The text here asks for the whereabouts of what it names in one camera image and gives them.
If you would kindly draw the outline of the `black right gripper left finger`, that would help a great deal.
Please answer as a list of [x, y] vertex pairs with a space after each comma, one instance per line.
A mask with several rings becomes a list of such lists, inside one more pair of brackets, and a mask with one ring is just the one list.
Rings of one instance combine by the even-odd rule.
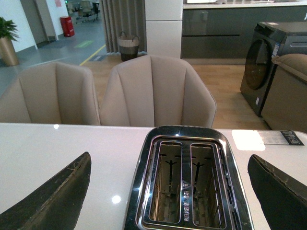
[[2, 230], [73, 230], [91, 176], [91, 156], [83, 153], [23, 200], [0, 215]]

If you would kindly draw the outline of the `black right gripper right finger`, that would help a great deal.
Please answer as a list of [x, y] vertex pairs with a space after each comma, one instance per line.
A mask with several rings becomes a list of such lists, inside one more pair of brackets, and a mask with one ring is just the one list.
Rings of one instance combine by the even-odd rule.
[[307, 186], [260, 156], [248, 161], [254, 193], [272, 230], [307, 228]]

